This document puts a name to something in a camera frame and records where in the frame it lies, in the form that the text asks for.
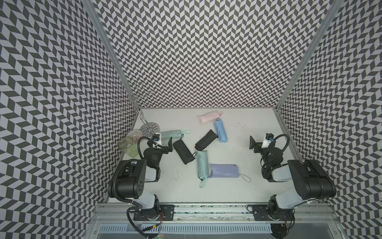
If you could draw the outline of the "mint green sleeved umbrella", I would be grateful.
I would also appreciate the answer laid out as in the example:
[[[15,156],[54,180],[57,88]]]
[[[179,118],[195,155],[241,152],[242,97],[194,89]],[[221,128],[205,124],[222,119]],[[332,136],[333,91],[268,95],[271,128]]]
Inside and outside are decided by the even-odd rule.
[[[204,188],[209,179],[209,162],[207,151],[197,151],[198,178],[201,180],[200,188]]]

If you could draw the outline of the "lavender sleeved umbrella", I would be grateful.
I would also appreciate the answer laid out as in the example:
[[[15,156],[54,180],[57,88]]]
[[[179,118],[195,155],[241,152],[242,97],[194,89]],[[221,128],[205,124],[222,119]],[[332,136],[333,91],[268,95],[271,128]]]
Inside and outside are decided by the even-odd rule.
[[[210,164],[209,178],[242,178],[250,183],[251,178],[241,174],[236,164]]]

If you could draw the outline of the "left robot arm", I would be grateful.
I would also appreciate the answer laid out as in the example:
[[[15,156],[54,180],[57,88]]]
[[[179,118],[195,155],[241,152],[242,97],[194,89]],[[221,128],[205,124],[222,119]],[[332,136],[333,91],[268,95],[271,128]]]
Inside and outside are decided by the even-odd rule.
[[[158,182],[160,162],[164,154],[173,151],[173,138],[162,145],[162,136],[143,136],[137,141],[138,159],[121,161],[108,185],[108,195],[119,202],[132,205],[135,221],[172,221],[174,205],[160,205],[157,195],[145,189],[146,183]]]

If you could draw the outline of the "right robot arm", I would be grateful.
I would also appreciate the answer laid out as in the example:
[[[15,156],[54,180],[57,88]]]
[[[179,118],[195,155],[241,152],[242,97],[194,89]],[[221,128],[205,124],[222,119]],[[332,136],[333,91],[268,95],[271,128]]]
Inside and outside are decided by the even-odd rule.
[[[336,196],[334,181],[317,160],[288,160],[284,152],[289,147],[287,134],[274,136],[267,133],[262,142],[249,137],[249,149],[261,156],[261,175],[271,183],[289,182],[293,186],[285,192],[270,197],[265,207],[267,217],[273,221],[290,220],[295,207],[313,200]]]

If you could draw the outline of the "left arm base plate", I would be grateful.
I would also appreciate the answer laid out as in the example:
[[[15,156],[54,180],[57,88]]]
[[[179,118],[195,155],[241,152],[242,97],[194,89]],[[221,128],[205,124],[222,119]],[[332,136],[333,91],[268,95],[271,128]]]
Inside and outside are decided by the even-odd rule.
[[[175,205],[161,204],[152,209],[144,209],[134,213],[135,221],[173,221]]]

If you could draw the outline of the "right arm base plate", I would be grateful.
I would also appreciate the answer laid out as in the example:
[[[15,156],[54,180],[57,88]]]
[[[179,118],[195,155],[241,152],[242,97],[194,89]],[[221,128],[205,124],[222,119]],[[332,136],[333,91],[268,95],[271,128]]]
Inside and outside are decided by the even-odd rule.
[[[269,209],[269,206],[265,204],[250,204],[246,206],[246,209],[254,216],[255,221],[287,222],[295,220],[293,209],[280,209],[277,206]]]

